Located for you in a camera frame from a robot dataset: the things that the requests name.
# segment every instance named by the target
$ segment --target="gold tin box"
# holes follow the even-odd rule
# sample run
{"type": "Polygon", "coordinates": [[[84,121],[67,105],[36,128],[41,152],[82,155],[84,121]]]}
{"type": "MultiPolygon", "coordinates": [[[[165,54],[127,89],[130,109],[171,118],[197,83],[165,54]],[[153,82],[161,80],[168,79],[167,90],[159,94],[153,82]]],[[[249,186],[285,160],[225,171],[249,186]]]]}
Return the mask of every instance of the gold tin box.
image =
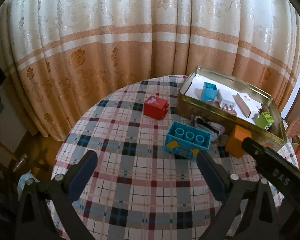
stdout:
{"type": "Polygon", "coordinates": [[[226,135],[229,135],[234,126],[238,124],[251,131],[253,140],[275,151],[278,151],[287,141],[281,115],[277,105],[269,94],[238,78],[226,76],[215,70],[203,68],[202,66],[197,66],[180,88],[177,99],[177,114],[187,119],[191,119],[192,114],[200,115],[212,122],[219,123],[225,127],[226,135]],[[198,99],[186,96],[186,92],[190,88],[192,80],[196,75],[209,78],[240,93],[247,93],[252,99],[267,106],[274,119],[274,123],[270,128],[271,132],[265,131],[246,120],[231,115],[198,99]]]}

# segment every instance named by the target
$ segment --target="small blue toy block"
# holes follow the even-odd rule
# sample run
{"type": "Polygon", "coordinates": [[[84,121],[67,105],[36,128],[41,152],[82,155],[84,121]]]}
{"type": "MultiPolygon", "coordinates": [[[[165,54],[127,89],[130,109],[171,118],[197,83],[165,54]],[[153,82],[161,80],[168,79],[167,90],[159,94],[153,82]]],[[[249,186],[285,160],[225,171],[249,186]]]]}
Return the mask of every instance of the small blue toy block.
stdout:
{"type": "Polygon", "coordinates": [[[196,160],[199,151],[209,149],[210,141],[210,133],[174,121],[167,133],[164,149],[189,160],[196,160]]]}
{"type": "Polygon", "coordinates": [[[215,84],[205,82],[201,92],[201,101],[212,100],[216,98],[217,86],[215,84]]]}

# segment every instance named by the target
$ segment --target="blue gripper pad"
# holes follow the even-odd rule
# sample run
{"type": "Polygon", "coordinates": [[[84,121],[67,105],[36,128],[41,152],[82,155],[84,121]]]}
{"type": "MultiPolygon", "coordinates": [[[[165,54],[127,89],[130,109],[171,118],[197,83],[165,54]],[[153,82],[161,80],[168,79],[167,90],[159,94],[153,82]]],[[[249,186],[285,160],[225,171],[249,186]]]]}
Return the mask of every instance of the blue gripper pad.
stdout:
{"type": "Polygon", "coordinates": [[[229,174],[226,170],[220,164],[216,164],[208,153],[202,151],[197,155],[197,166],[214,198],[222,203],[226,202],[227,191],[230,188],[229,174]]]}
{"type": "Polygon", "coordinates": [[[70,181],[65,179],[65,187],[67,188],[67,199],[70,203],[79,199],[82,191],[87,185],[98,164],[98,155],[92,150],[89,150],[79,163],[73,165],[66,175],[70,172],[70,181]]]}

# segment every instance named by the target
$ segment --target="plaid tablecloth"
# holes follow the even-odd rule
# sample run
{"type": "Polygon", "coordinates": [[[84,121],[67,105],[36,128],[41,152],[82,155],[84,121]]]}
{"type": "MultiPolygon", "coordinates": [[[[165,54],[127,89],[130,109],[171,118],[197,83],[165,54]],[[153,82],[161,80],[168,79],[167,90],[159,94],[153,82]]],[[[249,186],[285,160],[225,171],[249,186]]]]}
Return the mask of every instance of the plaid tablecloth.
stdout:
{"type": "MultiPolygon", "coordinates": [[[[93,176],[73,203],[96,239],[198,239],[218,212],[220,202],[213,198],[196,162],[163,150],[172,122],[190,123],[176,114],[178,87],[185,78],[155,78],[114,92],[82,116],[62,145],[52,177],[65,174],[88,149],[98,154],[93,176]],[[143,115],[143,103],[151,95],[169,102],[161,121],[143,115]]],[[[225,141],[222,137],[211,144],[214,160],[242,179],[258,180],[253,159],[229,156],[225,141]]],[[[291,144],[280,154],[298,165],[291,144]]],[[[279,205],[282,196],[275,188],[273,195],[279,205]]],[[[51,213],[60,235],[68,238],[53,205],[51,213]]],[[[240,219],[236,217],[232,228],[240,219]]]]}

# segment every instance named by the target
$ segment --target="small white box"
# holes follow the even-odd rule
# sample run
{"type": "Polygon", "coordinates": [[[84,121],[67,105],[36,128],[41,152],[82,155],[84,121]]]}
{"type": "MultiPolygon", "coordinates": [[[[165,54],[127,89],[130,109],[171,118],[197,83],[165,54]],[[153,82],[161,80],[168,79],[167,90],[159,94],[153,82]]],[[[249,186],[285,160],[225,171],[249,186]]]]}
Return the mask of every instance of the small white box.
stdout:
{"type": "Polygon", "coordinates": [[[221,108],[234,110],[237,105],[232,94],[224,89],[218,89],[217,99],[221,108]]]}
{"type": "Polygon", "coordinates": [[[237,93],[234,97],[237,105],[241,109],[242,113],[247,118],[256,118],[259,115],[259,109],[251,100],[248,94],[246,93],[237,93]]]}

